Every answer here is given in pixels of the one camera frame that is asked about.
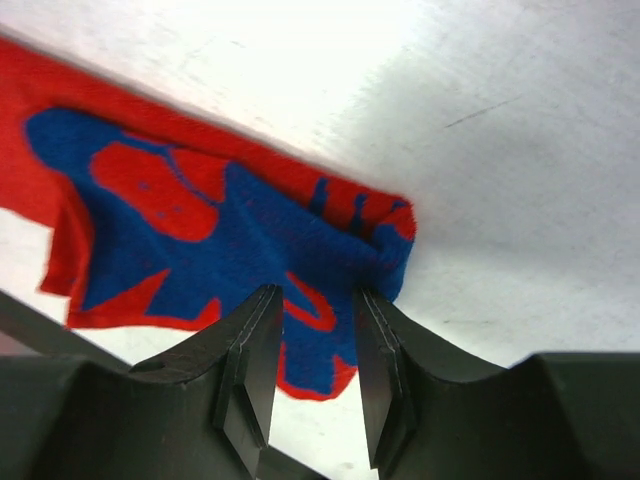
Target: dark scratch mark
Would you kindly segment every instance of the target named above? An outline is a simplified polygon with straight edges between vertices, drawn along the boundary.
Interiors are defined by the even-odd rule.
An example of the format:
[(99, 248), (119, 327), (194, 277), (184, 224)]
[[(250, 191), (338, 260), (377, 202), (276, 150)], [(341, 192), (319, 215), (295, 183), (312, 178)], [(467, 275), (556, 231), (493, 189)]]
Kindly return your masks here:
[(467, 120), (471, 120), (472, 118), (476, 118), (479, 117), (480, 115), (484, 115), (485, 113), (489, 113), (492, 110), (495, 110), (496, 108), (500, 108), (500, 107), (504, 107), (505, 105), (509, 105), (510, 103), (515, 102), (516, 100), (519, 100), (520, 98), (522, 98), (522, 95), (516, 97), (516, 98), (512, 98), (511, 100), (505, 100), (504, 102), (500, 102), (497, 105), (493, 105), (491, 107), (487, 107), (487, 108), (483, 108), (482, 110), (478, 110), (477, 112), (472, 113), (471, 115), (467, 115), (466, 117), (462, 117), (459, 120), (456, 120), (453, 123), (450, 123), (449, 125), (445, 126), (444, 128), (450, 128), (450, 127), (454, 127), (462, 122), (466, 122)]

